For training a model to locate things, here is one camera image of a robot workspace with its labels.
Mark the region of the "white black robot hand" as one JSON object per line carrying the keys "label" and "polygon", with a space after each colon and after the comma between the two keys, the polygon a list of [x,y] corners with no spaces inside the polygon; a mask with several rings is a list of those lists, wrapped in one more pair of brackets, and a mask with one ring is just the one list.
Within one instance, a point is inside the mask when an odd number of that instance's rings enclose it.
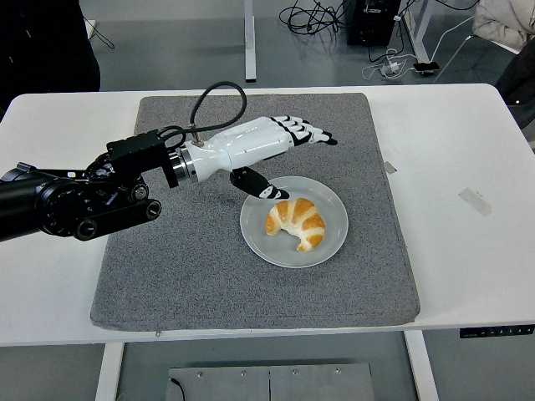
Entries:
{"label": "white black robot hand", "polygon": [[219,170],[230,173],[231,183],[259,199],[286,200],[290,194],[278,189],[251,166],[281,155],[295,146],[325,143],[336,145],[332,134],[293,116],[259,117],[214,135],[204,145],[187,141],[181,154],[189,163],[190,177],[202,182]]}

